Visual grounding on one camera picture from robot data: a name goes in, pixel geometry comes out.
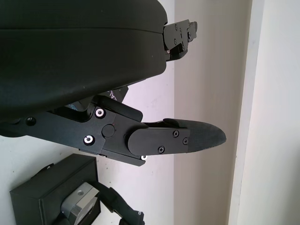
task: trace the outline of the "white wall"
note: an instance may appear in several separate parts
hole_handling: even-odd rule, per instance
[[[239,225],[300,224],[299,8],[265,0]]]
[[[174,224],[227,223],[250,0],[176,0],[175,20],[198,22],[175,62],[175,117],[212,123],[227,142],[174,160]]]

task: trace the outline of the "black metal bracket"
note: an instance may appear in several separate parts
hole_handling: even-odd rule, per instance
[[[188,43],[197,37],[197,22],[184,20],[164,27],[166,61],[178,60],[188,52]]]
[[[98,199],[107,209],[122,217],[120,225],[145,225],[143,212],[133,210],[113,188],[99,182],[92,182],[91,185],[99,190]]]
[[[85,111],[61,107],[0,124],[3,136],[29,135],[141,166],[144,156],[187,152],[188,129],[141,123],[143,114],[105,96],[95,96]],[[174,132],[180,132],[178,138]],[[159,152],[163,146],[166,151]]]

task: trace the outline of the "black screw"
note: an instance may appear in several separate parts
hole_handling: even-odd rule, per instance
[[[33,118],[33,117],[28,117],[27,119],[26,119],[26,124],[27,124],[27,126],[33,126],[33,125],[35,125],[37,123],[37,120],[35,119],[35,118]]]
[[[188,138],[187,137],[185,139],[183,139],[183,144],[188,145]]]
[[[179,131],[178,130],[175,130],[174,132],[173,132],[173,137],[178,137],[179,136]]]
[[[160,147],[158,148],[158,153],[159,153],[159,154],[164,153],[164,151],[165,151],[164,146],[160,146]]]

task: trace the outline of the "black mechanical arm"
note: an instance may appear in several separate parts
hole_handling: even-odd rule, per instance
[[[188,52],[197,23],[166,24],[157,0],[6,1],[0,7],[0,134],[137,166],[149,155],[224,143],[214,125],[142,123],[140,111],[98,95],[161,74],[167,61]],[[79,111],[64,106],[80,99]]]

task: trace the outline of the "black plastic cover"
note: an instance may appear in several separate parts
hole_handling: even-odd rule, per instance
[[[1,0],[0,29],[122,28],[163,33],[157,0]]]
[[[0,122],[161,74],[157,0],[2,0]]]

